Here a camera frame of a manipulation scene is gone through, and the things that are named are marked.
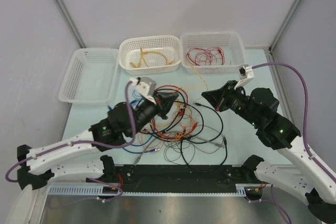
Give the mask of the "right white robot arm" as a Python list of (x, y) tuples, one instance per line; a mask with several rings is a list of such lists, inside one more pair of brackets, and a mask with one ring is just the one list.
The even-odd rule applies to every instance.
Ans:
[(217, 111), (232, 110), (256, 129), (266, 146), (289, 160), (301, 173), (283, 172), (263, 158), (252, 155), (243, 164), (243, 179), (271, 183), (302, 201), (324, 223), (335, 223), (335, 172), (303, 141), (300, 130), (277, 112), (279, 101), (268, 88), (241, 93), (235, 80), (219, 89), (205, 91), (202, 97)]

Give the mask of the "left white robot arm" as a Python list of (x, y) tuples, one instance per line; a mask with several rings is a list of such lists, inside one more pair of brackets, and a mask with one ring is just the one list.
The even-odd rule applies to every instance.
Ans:
[(26, 186), (40, 189), (56, 177), (52, 169), (62, 161), (133, 144), (136, 134), (154, 117), (167, 118), (178, 96), (175, 92), (154, 91), (148, 98), (143, 97), (142, 103), (136, 108), (128, 100), (118, 103), (108, 111), (106, 119), (65, 141), (41, 148), (19, 146), (17, 183), (21, 189)]

